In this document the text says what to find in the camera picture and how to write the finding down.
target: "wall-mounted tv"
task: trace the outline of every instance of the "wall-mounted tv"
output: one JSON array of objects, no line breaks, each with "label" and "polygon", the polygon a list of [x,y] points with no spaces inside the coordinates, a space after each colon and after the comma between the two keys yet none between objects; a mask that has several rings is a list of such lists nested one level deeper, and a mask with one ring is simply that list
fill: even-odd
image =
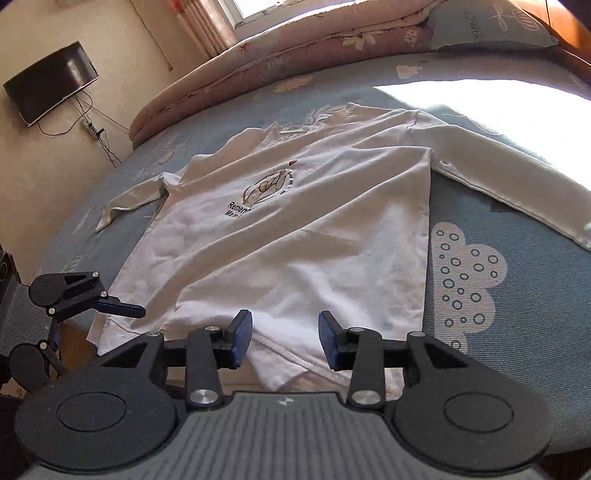
[{"label": "wall-mounted tv", "polygon": [[98,78],[82,45],[75,42],[23,70],[4,89],[30,127]]}]

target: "floral blanket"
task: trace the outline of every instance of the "floral blanket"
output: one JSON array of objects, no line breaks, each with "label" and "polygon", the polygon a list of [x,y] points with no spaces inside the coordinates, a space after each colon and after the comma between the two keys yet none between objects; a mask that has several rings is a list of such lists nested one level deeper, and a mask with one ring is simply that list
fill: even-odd
[{"label": "floral blanket", "polygon": [[352,2],[310,12],[247,38],[152,99],[133,121],[129,138],[137,148],[183,118],[296,75],[430,51],[431,30],[419,24],[443,1]]}]

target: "wall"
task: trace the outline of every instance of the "wall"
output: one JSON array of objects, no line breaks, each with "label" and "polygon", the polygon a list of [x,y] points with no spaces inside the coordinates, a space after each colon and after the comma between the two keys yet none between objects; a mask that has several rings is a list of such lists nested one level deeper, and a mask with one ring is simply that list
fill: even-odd
[{"label": "wall", "polygon": [[[87,89],[95,106],[126,126],[190,68],[177,55],[172,61],[180,66],[169,72],[128,0],[87,0],[70,8],[59,8],[54,0],[14,0],[0,12],[0,83],[76,40],[100,75]],[[131,152],[127,132],[96,112],[89,115],[97,128],[106,129],[111,149],[123,160]],[[41,125],[46,132],[59,132],[78,116],[68,101]],[[36,125],[24,125],[0,89],[0,244],[14,254],[25,282],[34,278],[38,260],[63,222],[111,172],[107,156],[82,123],[62,137],[46,137]]]},{"label": "wall", "polygon": [[174,66],[176,78],[185,76],[207,60],[199,53],[193,40],[178,26],[166,0],[133,0],[133,3],[164,55]]}]

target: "pillow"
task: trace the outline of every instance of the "pillow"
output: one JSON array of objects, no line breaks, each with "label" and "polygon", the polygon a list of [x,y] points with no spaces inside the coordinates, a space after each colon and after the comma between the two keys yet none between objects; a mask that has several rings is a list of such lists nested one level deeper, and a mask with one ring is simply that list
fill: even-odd
[{"label": "pillow", "polygon": [[480,48],[549,47],[558,41],[546,28],[508,0],[447,0],[427,21],[431,47],[473,44]]}]

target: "metal screw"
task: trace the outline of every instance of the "metal screw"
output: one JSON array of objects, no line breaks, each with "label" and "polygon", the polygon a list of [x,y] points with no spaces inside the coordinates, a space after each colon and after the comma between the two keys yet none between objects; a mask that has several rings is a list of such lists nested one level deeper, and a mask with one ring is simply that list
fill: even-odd
[{"label": "metal screw", "polygon": [[217,402],[218,396],[213,390],[200,388],[189,395],[189,399],[198,405],[211,405]]},{"label": "metal screw", "polygon": [[373,390],[357,390],[352,398],[359,405],[375,405],[382,401],[382,396]]}]

